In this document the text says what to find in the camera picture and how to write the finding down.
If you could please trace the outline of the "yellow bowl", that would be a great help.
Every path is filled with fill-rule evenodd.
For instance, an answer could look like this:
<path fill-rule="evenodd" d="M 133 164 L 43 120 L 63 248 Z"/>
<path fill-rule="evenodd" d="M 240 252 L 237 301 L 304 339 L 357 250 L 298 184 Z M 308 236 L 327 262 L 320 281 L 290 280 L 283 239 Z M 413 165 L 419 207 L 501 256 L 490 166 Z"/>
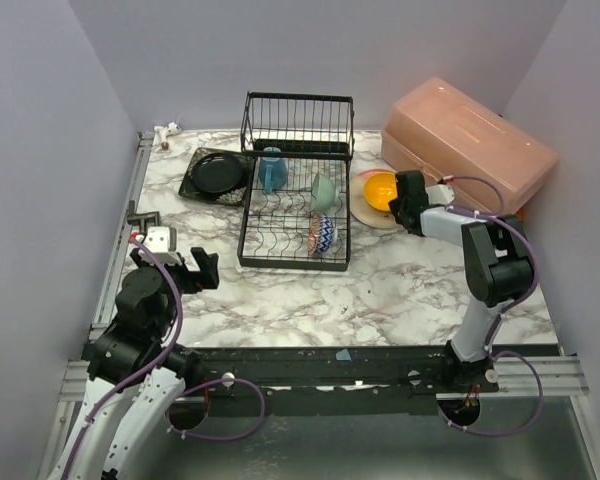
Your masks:
<path fill-rule="evenodd" d="M 363 195 L 372 208 L 389 212 L 390 202 L 398 196 L 396 175 L 392 172 L 378 172 L 371 175 L 364 184 Z"/>

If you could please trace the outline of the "mint green bowl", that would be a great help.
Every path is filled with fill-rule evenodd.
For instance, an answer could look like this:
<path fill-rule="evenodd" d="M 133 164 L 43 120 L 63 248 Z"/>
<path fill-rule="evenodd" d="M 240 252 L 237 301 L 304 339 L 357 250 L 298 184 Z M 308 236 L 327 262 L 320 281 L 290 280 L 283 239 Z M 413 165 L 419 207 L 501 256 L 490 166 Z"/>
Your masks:
<path fill-rule="evenodd" d="M 326 175 L 317 173 L 311 187 L 309 210 L 311 214 L 326 213 L 338 202 L 339 189 Z"/>

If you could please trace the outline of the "red blue patterned bowl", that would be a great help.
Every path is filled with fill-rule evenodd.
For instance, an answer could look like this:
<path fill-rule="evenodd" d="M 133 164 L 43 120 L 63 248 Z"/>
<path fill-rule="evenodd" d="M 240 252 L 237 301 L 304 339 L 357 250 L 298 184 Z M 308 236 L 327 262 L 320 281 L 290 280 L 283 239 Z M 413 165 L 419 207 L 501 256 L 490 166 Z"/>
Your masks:
<path fill-rule="evenodd" d="M 318 257 L 328 252 L 337 238 L 338 230 L 334 220 L 325 213 L 314 213 L 309 224 L 309 256 Z"/>

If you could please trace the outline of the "blue floral mug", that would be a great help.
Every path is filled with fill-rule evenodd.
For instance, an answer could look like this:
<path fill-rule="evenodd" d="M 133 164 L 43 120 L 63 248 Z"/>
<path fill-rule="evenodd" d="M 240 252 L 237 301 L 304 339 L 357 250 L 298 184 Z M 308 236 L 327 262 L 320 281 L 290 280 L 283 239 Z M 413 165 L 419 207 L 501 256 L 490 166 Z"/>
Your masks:
<path fill-rule="evenodd" d="M 280 156 L 281 150 L 277 147 L 265 147 L 264 153 L 272 156 L 262 156 L 259 160 L 258 178 L 262 183 L 264 192 L 269 195 L 280 190 L 287 183 L 287 159 Z"/>

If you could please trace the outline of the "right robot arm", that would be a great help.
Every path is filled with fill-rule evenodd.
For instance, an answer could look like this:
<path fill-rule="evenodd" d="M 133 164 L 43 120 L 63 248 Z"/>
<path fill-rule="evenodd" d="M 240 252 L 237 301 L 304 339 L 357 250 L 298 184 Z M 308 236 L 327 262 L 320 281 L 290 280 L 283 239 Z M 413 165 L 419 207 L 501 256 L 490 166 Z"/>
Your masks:
<path fill-rule="evenodd" d="M 395 184 L 397 197 L 389 208 L 396 223 L 412 235 L 445 241 L 463 252 L 471 298 L 434 374 L 445 389 L 457 391 L 489 368 L 502 316 L 535 291 L 535 253 L 515 215 L 434 204 L 418 170 L 397 173 Z"/>

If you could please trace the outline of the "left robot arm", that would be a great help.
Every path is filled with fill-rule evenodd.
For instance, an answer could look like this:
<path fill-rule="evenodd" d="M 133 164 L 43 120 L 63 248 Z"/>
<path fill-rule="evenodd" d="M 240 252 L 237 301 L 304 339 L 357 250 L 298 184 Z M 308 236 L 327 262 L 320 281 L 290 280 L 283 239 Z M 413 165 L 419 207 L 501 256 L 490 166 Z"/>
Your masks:
<path fill-rule="evenodd" d="M 202 382 L 199 354 L 175 340 L 182 297 L 218 287 L 218 257 L 202 248 L 191 254 L 195 271 L 175 251 L 132 251 L 136 268 L 124 277 L 117 312 L 93 344 L 79 416 L 50 478 L 128 478 L 167 407 Z"/>

